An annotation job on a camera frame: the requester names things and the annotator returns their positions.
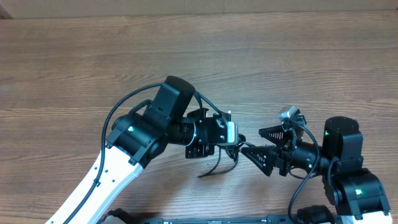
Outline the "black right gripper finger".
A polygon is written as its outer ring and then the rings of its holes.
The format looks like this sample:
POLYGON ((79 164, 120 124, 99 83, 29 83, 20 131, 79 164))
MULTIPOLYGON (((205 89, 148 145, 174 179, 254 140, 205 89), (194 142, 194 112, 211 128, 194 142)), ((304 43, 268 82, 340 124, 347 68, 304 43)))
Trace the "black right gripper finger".
POLYGON ((281 125, 262 128, 259 130, 259 135, 275 145, 284 144, 284 130, 281 125))
POLYGON ((275 146, 243 147, 241 153, 252 161, 266 176, 270 176, 275 166, 275 146))

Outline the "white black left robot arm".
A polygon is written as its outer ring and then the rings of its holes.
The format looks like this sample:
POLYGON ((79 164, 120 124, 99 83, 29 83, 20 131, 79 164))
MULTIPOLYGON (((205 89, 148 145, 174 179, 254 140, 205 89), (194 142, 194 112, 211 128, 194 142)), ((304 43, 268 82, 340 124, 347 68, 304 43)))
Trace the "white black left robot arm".
POLYGON ((101 133, 101 149, 91 169, 49 223, 97 223, 119 193, 165 151, 168 144, 185 147, 187 158, 206 157, 214 148, 237 145, 238 125, 230 113, 206 108, 187 113, 192 98, 204 100, 192 84, 175 76, 155 84, 153 100, 144 100, 101 133))

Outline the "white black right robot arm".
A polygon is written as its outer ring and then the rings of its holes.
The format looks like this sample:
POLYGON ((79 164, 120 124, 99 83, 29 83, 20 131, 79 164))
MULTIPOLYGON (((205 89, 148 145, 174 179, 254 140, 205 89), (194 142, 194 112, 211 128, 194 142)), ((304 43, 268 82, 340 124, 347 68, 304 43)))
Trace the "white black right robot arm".
POLYGON ((309 179, 321 177, 325 195, 336 212, 312 205, 288 213, 292 223, 392 223, 391 207, 381 181, 363 166, 363 135, 355 119, 335 116, 325 121, 323 142, 306 128, 303 114, 280 117, 280 125, 262 128, 259 135, 271 142, 248 146, 242 155, 266 176, 274 169, 281 176, 302 169, 302 177, 288 208, 291 209, 309 179))

